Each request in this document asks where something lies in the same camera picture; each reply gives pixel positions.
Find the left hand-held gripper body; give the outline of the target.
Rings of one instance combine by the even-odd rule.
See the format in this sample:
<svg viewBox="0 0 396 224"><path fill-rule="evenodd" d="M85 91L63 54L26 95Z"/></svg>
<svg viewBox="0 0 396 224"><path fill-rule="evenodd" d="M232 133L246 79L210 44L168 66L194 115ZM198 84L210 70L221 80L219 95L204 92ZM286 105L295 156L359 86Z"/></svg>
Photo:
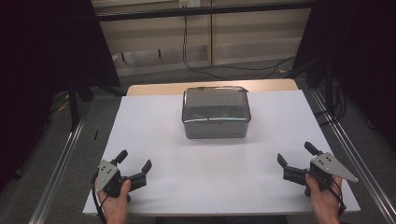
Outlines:
<svg viewBox="0 0 396 224"><path fill-rule="evenodd" d="M110 161L106 160L100 162L97 178L96 192L104 191L108 196L113 198L119 197L120 189L125 180L131 181L129 191L134 191L147 185L147 175L140 172L131 176L122 176L118 164L113 165Z"/></svg>

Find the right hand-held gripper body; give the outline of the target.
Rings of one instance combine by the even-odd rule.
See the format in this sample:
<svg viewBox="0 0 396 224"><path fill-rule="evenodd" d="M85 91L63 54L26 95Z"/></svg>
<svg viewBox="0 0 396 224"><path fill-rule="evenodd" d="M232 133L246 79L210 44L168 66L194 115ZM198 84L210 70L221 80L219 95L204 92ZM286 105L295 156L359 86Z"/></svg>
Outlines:
<svg viewBox="0 0 396 224"><path fill-rule="evenodd" d="M335 176L357 183L359 179L354 176L339 160L331 153L322 153L310 161L306 169L288 166L283 169L283 178L290 182L306 186L305 175L312 175L321 187L329 187Z"/></svg>

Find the clear grey plastic storage box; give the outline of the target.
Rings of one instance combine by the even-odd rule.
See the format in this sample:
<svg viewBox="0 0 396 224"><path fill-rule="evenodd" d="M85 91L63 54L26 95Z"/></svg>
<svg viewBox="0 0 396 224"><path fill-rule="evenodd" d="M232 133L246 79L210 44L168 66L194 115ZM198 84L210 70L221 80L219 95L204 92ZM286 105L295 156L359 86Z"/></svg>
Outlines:
<svg viewBox="0 0 396 224"><path fill-rule="evenodd" d="M189 139L244 138L248 132L249 122L209 121L183 123L183 125L186 137Z"/></svg>

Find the clear plastic box lid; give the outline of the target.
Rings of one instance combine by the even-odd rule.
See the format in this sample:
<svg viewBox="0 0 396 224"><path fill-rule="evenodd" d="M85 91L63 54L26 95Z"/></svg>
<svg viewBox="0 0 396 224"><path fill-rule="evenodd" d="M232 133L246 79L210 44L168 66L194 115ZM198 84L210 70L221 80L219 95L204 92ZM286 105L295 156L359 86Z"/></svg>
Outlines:
<svg viewBox="0 0 396 224"><path fill-rule="evenodd" d="M248 91L239 86L187 88L183 92L182 122L251 121Z"/></svg>

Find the person's left hand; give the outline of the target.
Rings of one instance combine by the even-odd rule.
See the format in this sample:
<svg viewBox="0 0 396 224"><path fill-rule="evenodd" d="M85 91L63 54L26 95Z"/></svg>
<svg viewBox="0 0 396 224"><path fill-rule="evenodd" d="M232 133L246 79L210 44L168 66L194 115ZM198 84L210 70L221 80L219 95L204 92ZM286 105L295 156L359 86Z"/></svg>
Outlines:
<svg viewBox="0 0 396 224"><path fill-rule="evenodd" d="M128 218L127 196L131 187L131 181L123 182L118 198L108 197L104 191L100 191L97 196L104 211L106 220L111 218Z"/></svg>

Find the person's right hand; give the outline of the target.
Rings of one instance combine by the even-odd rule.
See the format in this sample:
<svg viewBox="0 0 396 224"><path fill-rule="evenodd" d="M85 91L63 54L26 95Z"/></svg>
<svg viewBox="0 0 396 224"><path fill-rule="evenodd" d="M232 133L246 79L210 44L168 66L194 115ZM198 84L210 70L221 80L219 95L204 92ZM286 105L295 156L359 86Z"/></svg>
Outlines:
<svg viewBox="0 0 396 224"><path fill-rule="evenodd" d="M320 190L318 181L306 175L305 181L311 188L311 207L315 217L338 217L338 199L329 190Z"/></svg>

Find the white table cover board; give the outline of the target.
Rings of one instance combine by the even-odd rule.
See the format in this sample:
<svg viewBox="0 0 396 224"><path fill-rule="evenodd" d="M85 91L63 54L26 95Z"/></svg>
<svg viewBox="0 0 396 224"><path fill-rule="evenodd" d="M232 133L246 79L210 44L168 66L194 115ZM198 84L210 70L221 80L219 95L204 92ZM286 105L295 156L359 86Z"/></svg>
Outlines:
<svg viewBox="0 0 396 224"><path fill-rule="evenodd" d="M253 216L310 211L304 187L284 180L277 156L306 168L306 142L328 152L301 91L251 92L247 135L233 139L189 139L179 95L124 97L107 141L104 159L122 150L123 175L150 161L147 185L131 194L136 216Z"/></svg>

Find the black metal stand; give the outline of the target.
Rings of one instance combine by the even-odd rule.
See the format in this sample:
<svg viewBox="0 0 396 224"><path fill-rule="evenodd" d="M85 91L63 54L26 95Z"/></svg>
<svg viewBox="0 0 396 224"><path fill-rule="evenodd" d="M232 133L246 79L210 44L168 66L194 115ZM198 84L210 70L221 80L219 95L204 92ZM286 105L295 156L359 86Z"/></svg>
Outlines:
<svg viewBox="0 0 396 224"><path fill-rule="evenodd" d="M71 131L73 132L79 123L77 96L79 96L83 102L90 102L93 99L93 94L90 89L89 80L82 74L69 76L67 92L72 120Z"/></svg>

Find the wooden table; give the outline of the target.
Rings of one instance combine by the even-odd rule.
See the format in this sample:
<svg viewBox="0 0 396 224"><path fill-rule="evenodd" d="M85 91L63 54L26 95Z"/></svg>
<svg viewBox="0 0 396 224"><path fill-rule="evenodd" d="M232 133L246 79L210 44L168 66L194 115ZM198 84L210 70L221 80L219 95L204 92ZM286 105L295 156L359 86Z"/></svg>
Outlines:
<svg viewBox="0 0 396 224"><path fill-rule="evenodd" d="M180 95L187 88L196 87L220 87L239 86L249 92L257 91L296 91L297 84L290 78L281 79L252 79L252 80L231 80L231 81L206 81L206 82L184 82L184 83L163 83L145 84L131 86L127 96L141 95Z"/></svg>

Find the black curtain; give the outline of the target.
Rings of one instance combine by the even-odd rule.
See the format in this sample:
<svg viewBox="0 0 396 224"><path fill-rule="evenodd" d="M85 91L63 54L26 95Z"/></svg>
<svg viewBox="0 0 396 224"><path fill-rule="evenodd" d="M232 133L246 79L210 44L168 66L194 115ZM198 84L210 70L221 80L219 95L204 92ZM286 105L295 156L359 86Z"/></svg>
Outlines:
<svg viewBox="0 0 396 224"><path fill-rule="evenodd" d="M52 96L118 87L92 0L0 0L0 191L50 116Z"/></svg>
<svg viewBox="0 0 396 224"><path fill-rule="evenodd" d="M396 151L396 0L314 0L296 59L316 86L327 67Z"/></svg>

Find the black horizontal bar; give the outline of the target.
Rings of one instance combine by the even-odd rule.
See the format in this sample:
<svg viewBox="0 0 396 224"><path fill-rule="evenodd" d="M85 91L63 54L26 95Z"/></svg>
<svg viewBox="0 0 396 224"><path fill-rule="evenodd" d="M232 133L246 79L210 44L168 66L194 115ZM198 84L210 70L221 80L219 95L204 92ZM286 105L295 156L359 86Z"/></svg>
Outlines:
<svg viewBox="0 0 396 224"><path fill-rule="evenodd" d="M130 21L130 20L201 16L201 15L213 15L213 14L245 13L245 12L256 12L256 11L303 9L303 8L311 8L315 3L316 3L315 0L303 0L296 2L265 3L265 4L255 4L255 5L187 7L187 8L158 9L158 10L150 10L150 11L100 13L96 15L96 19L98 21Z"/></svg>

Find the metal floor rail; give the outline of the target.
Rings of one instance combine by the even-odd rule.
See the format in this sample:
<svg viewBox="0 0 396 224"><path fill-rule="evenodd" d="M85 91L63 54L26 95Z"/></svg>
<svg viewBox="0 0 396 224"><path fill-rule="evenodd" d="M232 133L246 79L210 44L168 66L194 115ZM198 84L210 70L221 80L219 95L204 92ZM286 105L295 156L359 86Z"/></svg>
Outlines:
<svg viewBox="0 0 396 224"><path fill-rule="evenodd" d="M75 149L90 109L91 103L87 103L82 107L81 117L78 119L78 123L74 130L68 135L62 154L57 161L57 164L50 176L49 182L45 187L44 192L39 198L39 201L28 224L45 224L45 220L48 216L51 205L60 187L60 183L64 176L65 169L70 161L71 155Z"/></svg>
<svg viewBox="0 0 396 224"><path fill-rule="evenodd" d="M318 90L311 90L310 92L313 95L318 107L320 108L320 114L323 114L326 118L326 122L332 128L332 132L337 137L338 142L341 144L343 150L349 157L351 164L358 173L360 182L364 184L370 193L371 198L374 200L375 205L381 212L383 218L388 224L396 224L395 206L393 205L387 193L376 181L374 175L363 161L360 153L355 148L339 120L327 110L324 96Z"/></svg>

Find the white wall outlet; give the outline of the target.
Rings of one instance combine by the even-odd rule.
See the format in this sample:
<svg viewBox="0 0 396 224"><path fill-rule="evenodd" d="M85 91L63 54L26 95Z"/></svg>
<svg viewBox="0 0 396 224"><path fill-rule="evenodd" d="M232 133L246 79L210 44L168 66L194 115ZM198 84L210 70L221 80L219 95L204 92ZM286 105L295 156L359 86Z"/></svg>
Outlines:
<svg viewBox="0 0 396 224"><path fill-rule="evenodd" d="M199 7L201 0L178 0L178 4L180 8Z"/></svg>

